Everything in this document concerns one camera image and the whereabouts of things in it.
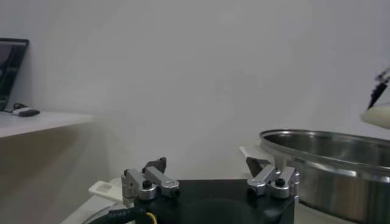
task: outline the laptop screen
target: laptop screen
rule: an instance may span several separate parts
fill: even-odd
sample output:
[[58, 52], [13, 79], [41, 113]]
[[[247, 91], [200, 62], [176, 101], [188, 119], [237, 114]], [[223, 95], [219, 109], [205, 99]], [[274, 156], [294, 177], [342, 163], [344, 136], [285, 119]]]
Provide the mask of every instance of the laptop screen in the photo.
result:
[[28, 45], [28, 40], [0, 38], [0, 110], [7, 105]]

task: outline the metal pot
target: metal pot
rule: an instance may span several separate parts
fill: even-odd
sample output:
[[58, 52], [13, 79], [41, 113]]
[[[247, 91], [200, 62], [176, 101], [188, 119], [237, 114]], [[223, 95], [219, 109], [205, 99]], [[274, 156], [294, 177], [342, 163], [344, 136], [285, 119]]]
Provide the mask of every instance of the metal pot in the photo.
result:
[[390, 141], [324, 131], [269, 130], [261, 148], [301, 173], [300, 202], [357, 223], [390, 224]]

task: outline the yellow wire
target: yellow wire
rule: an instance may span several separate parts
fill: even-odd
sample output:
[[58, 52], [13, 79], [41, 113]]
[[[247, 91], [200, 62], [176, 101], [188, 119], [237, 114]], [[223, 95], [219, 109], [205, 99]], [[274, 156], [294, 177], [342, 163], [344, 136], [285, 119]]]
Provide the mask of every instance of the yellow wire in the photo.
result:
[[153, 220], [153, 224], [157, 224], [156, 216], [153, 215], [153, 213], [147, 212], [146, 215], [149, 216]]

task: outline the white shelf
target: white shelf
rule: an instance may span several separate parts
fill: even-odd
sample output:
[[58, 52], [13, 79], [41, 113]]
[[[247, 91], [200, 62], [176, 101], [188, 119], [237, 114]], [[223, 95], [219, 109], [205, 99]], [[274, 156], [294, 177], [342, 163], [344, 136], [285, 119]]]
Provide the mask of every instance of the white shelf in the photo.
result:
[[86, 114], [41, 111], [39, 115], [33, 117], [18, 117], [0, 112], [0, 138], [90, 121], [92, 116]]

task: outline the bowl rim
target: bowl rim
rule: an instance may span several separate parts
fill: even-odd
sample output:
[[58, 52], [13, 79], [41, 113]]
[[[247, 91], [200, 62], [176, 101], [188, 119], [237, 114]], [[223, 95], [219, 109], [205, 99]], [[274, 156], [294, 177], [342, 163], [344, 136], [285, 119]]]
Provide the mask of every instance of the bowl rim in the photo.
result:
[[364, 141], [368, 143], [381, 143], [389, 145], [390, 141], [379, 138], [350, 135], [330, 131], [313, 131], [301, 129], [273, 129], [260, 132], [261, 148], [266, 152], [280, 156], [284, 159], [301, 163], [304, 166], [311, 166], [327, 172], [333, 172], [350, 177], [364, 178], [367, 180], [390, 183], [390, 167], [377, 166], [367, 163], [351, 162], [329, 156], [314, 155], [301, 150], [293, 149], [278, 143], [274, 143], [265, 137], [281, 134], [303, 134], [311, 136], [326, 136], [332, 138], [348, 139], [354, 141]]

